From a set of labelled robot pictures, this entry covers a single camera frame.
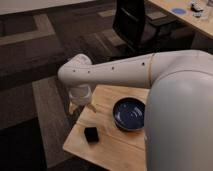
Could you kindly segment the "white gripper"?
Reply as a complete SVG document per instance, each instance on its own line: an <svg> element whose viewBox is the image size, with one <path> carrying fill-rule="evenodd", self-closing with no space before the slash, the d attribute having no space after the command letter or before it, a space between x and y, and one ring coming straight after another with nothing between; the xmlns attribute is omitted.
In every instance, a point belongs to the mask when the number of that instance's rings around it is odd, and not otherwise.
<svg viewBox="0 0 213 171"><path fill-rule="evenodd" d="M88 108L92 110L94 113L97 112L95 106L91 104L91 96L92 91L89 85L80 85L77 87L71 87L69 89L69 98L70 98L70 105L69 105L69 114L73 115L74 111L77 109L77 105L84 106L88 104Z"/></svg>

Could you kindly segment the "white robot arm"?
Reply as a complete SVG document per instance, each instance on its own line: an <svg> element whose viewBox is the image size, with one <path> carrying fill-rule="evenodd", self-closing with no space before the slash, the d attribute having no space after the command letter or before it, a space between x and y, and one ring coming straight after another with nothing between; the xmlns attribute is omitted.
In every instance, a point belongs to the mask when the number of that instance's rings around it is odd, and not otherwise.
<svg viewBox="0 0 213 171"><path fill-rule="evenodd" d="M90 103L100 84L147 88L147 171L213 171L213 54L178 50L100 64L77 54L58 78L76 105Z"/></svg>

